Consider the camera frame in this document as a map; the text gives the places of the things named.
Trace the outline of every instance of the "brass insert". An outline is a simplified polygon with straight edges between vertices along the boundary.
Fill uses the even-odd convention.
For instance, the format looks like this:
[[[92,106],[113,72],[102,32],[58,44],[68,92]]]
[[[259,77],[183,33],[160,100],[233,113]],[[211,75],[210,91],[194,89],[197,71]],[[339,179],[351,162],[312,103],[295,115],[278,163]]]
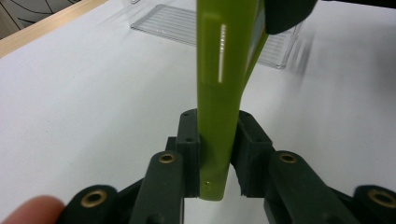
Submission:
[[[161,163],[172,163],[175,160],[176,160],[176,156],[174,154],[170,154],[170,153],[163,154],[160,157],[160,162]]]
[[[297,158],[290,153],[282,153],[279,158],[286,163],[295,163],[297,162]]]
[[[103,203],[107,198],[107,193],[102,189],[89,192],[81,199],[81,205],[86,208],[95,207]]]
[[[384,190],[371,189],[367,194],[375,203],[387,208],[396,208],[396,199]]]

